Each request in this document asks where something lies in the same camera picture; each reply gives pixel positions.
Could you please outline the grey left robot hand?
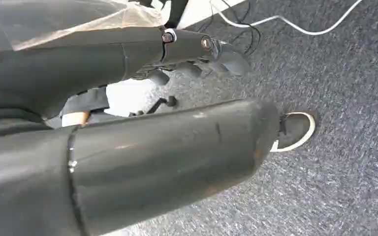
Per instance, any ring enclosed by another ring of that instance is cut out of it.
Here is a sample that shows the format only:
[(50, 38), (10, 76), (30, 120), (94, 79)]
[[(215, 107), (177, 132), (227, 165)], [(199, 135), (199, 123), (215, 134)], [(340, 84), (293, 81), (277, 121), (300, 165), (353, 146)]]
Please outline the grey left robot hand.
[(230, 44), (126, 0), (0, 0), (0, 236), (98, 236), (252, 176), (279, 129), (233, 100), (51, 128), (74, 95), (178, 64), (249, 68)]

